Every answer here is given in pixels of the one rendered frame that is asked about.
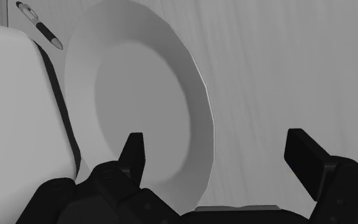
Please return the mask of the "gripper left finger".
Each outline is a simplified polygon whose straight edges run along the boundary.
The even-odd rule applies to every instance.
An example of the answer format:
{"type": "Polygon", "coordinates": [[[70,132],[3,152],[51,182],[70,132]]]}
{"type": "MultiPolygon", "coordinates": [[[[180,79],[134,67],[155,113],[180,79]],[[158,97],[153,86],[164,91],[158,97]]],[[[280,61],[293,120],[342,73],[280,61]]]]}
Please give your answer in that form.
{"type": "Polygon", "coordinates": [[[51,179],[38,187],[15,224],[182,224],[182,218],[140,183],[142,133],[129,135],[117,161],[93,168],[80,184],[51,179]]]}

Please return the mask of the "black and silver pen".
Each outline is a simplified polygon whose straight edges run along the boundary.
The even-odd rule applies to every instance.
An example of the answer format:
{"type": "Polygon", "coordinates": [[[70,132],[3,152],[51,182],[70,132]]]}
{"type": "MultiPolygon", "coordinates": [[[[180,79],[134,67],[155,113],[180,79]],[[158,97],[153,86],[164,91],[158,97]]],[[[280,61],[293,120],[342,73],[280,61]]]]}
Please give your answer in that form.
{"type": "Polygon", "coordinates": [[[44,23],[42,23],[42,21],[40,21],[38,15],[36,14],[36,12],[28,5],[28,4],[24,4],[20,1],[17,1],[16,3],[17,8],[29,19],[30,22],[32,22],[34,24],[34,26],[37,28],[37,30],[56,48],[58,48],[59,50],[63,50],[63,45],[60,42],[60,40],[58,39],[58,37],[56,37],[56,35],[54,35],[54,33],[52,33],[51,30],[49,30],[49,28],[47,28],[47,26],[45,26],[44,23]]]}

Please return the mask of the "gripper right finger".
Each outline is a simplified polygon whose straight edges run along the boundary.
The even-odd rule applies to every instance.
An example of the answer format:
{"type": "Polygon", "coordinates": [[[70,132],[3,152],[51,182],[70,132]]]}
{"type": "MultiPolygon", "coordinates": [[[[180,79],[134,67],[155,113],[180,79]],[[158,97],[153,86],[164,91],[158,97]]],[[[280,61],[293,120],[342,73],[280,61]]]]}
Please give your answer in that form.
{"type": "Polygon", "coordinates": [[[303,129],[289,129],[284,159],[316,205],[308,224],[358,224],[358,162],[330,155],[303,129]]]}

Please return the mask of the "white round plate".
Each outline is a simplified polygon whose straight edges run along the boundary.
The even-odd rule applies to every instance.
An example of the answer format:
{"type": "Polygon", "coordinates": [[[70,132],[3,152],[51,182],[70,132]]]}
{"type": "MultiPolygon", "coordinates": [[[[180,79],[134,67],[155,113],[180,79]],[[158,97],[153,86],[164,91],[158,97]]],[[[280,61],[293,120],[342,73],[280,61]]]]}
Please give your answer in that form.
{"type": "Polygon", "coordinates": [[[144,136],[141,186],[184,214],[214,162],[214,120],[198,67],[164,19],[131,0],[103,0],[81,17],[65,58],[65,101],[89,168],[144,136]]]}

